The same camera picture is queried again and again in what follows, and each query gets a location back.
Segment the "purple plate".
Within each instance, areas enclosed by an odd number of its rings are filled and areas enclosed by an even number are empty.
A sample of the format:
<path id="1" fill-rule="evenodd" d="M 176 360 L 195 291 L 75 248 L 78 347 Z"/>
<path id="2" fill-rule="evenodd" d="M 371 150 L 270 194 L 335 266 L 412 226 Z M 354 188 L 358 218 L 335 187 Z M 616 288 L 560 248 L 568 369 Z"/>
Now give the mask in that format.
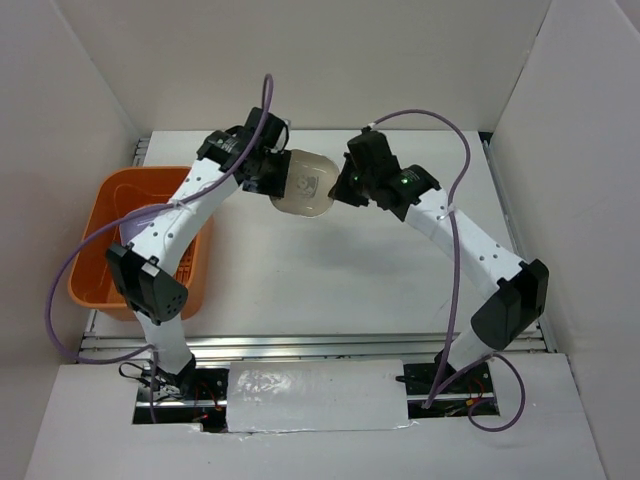
<path id="1" fill-rule="evenodd" d="M 119 243 L 128 245 L 138 234 L 153 223 L 160 212 L 159 204 L 137 208 L 125 214 L 118 224 Z"/>

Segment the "cream plate back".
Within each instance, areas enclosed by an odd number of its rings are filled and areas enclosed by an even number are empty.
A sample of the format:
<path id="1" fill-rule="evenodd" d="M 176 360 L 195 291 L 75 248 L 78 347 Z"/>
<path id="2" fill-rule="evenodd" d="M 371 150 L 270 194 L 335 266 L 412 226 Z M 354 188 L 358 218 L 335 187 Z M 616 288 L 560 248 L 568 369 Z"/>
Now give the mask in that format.
<path id="1" fill-rule="evenodd" d="M 333 205 L 329 196 L 340 170 L 330 158 L 305 150 L 290 152 L 284 196 L 271 197 L 271 204 L 280 212 L 306 218 L 318 217 Z"/>

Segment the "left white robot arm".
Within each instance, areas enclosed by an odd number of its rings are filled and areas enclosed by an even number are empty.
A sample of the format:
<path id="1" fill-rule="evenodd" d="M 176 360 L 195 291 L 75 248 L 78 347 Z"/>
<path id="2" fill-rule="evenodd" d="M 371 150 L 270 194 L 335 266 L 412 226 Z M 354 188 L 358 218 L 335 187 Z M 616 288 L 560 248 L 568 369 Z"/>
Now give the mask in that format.
<path id="1" fill-rule="evenodd" d="M 288 140 L 288 121 L 258 107 L 244 124 L 209 134 L 162 211 L 131 240 L 106 252 L 116 290 L 153 347 L 151 377 L 161 379 L 176 399 L 193 394 L 198 377 L 181 316 L 189 292 L 174 277 L 180 260 L 214 211 L 240 187 L 265 180 L 265 194 L 283 193 Z"/>

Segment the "orange plastic bin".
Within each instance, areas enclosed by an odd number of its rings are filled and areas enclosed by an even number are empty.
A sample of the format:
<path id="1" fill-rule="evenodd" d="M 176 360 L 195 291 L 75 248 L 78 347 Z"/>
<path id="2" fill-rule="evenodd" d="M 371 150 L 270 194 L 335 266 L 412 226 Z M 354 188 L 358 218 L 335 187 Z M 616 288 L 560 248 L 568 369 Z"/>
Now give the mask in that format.
<path id="1" fill-rule="evenodd" d="M 104 180 L 84 235 L 122 218 L 125 214 L 148 205 L 165 203 L 186 178 L 187 167 L 132 167 L 119 170 Z M 209 253 L 214 220 L 209 219 L 185 251 L 174 278 L 188 289 L 181 316 L 193 317 L 202 307 L 208 275 Z M 105 252 L 119 241 L 117 227 L 111 228 L 83 248 L 74 260 L 68 293 L 78 305 L 97 309 L 119 321 L 133 321 L 122 295 L 113 284 Z"/>

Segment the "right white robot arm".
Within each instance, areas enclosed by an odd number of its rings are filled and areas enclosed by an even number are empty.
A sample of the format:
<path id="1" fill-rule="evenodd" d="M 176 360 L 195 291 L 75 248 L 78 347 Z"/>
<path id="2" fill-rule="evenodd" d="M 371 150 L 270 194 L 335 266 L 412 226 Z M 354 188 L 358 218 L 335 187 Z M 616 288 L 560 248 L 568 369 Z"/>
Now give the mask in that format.
<path id="1" fill-rule="evenodd" d="M 436 357 L 435 378 L 450 392 L 470 379 L 472 362 L 506 349 L 544 312 L 549 270 L 502 247 L 455 208 L 438 180 L 419 165 L 400 166 L 386 136 L 365 129 L 347 143 L 330 197 L 352 206 L 369 202 L 393 213 L 438 246 L 484 300 L 470 325 Z"/>

